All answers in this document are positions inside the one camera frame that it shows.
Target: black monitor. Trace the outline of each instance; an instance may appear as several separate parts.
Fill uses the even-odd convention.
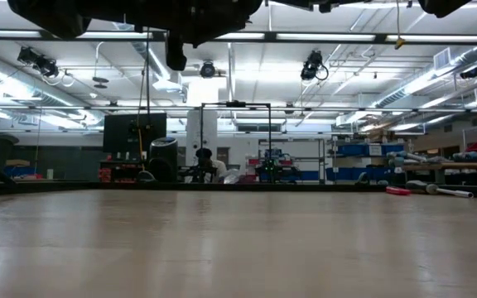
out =
[[[139,115],[142,150],[149,151],[152,141],[166,137],[166,113]],[[139,152],[137,115],[108,115],[104,118],[103,151]]]

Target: person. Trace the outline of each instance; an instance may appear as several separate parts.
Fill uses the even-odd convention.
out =
[[[208,148],[201,148],[196,151],[199,166],[216,168],[216,174],[213,175],[213,180],[210,178],[211,175],[205,175],[205,183],[219,183],[220,177],[228,170],[222,161],[211,159],[212,156],[213,152]]]

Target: ceiling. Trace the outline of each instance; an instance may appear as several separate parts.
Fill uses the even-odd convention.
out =
[[[251,24],[245,31],[317,31],[317,32],[388,32],[397,31],[395,2],[375,1],[367,5],[359,3],[338,7],[331,13],[306,12],[283,5],[261,6],[252,15]],[[446,18],[437,19],[414,5],[406,8],[401,3],[399,24],[403,33],[477,34],[476,2],[453,12]],[[27,20],[10,11],[5,1],[0,1],[0,29],[38,29]],[[93,21],[90,30],[114,31],[110,22]],[[107,105],[118,101],[119,105],[138,105],[142,85],[143,58],[127,42],[106,42],[99,47],[99,59],[95,68],[97,42],[54,41],[0,41],[0,60],[41,79],[33,69],[23,67],[17,61],[22,46],[30,46],[38,52],[57,60],[57,65],[75,78],[70,87],[55,87],[92,105]],[[451,52],[461,53],[472,46],[452,46]],[[235,43],[234,48],[234,98],[253,103],[303,104],[306,107],[354,107],[361,104],[359,94],[381,94],[399,84],[403,79],[433,64],[433,56],[446,46],[403,46],[395,50],[390,45],[334,45],[334,44],[284,44],[284,43]],[[152,49],[160,61],[165,61],[165,45],[152,43]],[[321,50],[324,59],[329,54],[330,77],[320,84],[313,82],[306,88],[301,82],[303,61],[312,50]],[[212,60],[218,70],[229,73],[229,49],[223,42],[208,42],[197,49],[185,46],[188,58],[184,81],[200,79],[197,70],[205,60]],[[107,89],[96,89],[92,77],[109,79]],[[460,82],[459,88],[470,84]],[[457,87],[453,77],[445,78],[417,95],[435,99],[452,92]],[[169,94],[151,89],[152,106],[185,105],[179,94]],[[226,84],[219,91],[219,99],[227,100]],[[170,112],[172,117],[184,117],[184,112]],[[261,113],[238,113],[238,117],[262,118]],[[311,118],[332,118],[338,113],[314,113]]]

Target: wooden floor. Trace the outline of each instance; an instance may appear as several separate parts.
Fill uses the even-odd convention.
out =
[[[0,298],[476,297],[477,199],[0,197]]]

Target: white ceiling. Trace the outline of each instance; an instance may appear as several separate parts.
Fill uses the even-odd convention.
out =
[[[453,12],[446,18],[437,19],[423,14],[419,7],[405,8],[402,4],[401,32],[439,33],[439,34],[477,34],[477,9],[466,8]],[[247,31],[321,31],[348,32],[396,32],[397,13],[395,8],[363,9],[338,7],[328,14],[305,12],[292,7],[272,5],[264,7],[252,15],[252,24]],[[0,1],[0,29],[37,29],[30,22],[10,11],[6,2]],[[110,22],[93,21],[90,30],[114,30]],[[67,69],[77,82],[71,87],[61,84],[56,87],[91,104],[105,105],[109,100],[117,99],[120,104],[138,103],[142,83],[141,71],[143,59],[129,43],[108,42],[100,47],[97,76],[110,80],[108,89],[96,89],[92,81],[94,76],[94,57],[97,43],[88,42],[48,42],[48,41],[0,41],[0,60],[22,67],[16,60],[21,46],[31,46],[37,51],[57,59],[58,66]],[[303,61],[311,50],[321,50],[324,58],[336,48],[336,45],[311,44],[234,44],[236,63],[235,98],[247,102],[272,102],[284,104],[295,102],[304,87],[300,72]],[[418,70],[433,63],[433,55],[444,50],[445,46],[403,46],[394,50],[393,46],[357,46],[342,45],[330,59],[330,77],[321,86],[313,85],[303,98],[309,107],[320,103],[332,107],[347,107],[357,104],[358,94],[380,94],[398,84]],[[165,61],[163,43],[152,43],[152,49],[161,61]],[[452,53],[464,47],[452,47]],[[362,54],[375,54],[373,61],[362,69],[368,61]],[[205,43],[197,49],[185,46],[188,58],[187,70],[193,70],[204,60],[213,60],[215,66],[228,73],[228,47],[225,43]],[[34,70],[26,72],[36,75]],[[357,79],[352,79],[337,94],[335,91],[353,73],[360,71]],[[441,96],[453,90],[454,85],[444,81],[439,86],[422,90],[421,94],[431,98]],[[99,96],[90,97],[90,93]],[[221,96],[227,96],[225,90]],[[181,105],[178,94],[167,94],[152,89],[154,99],[171,99]],[[334,117],[336,113],[317,113],[314,117]]]

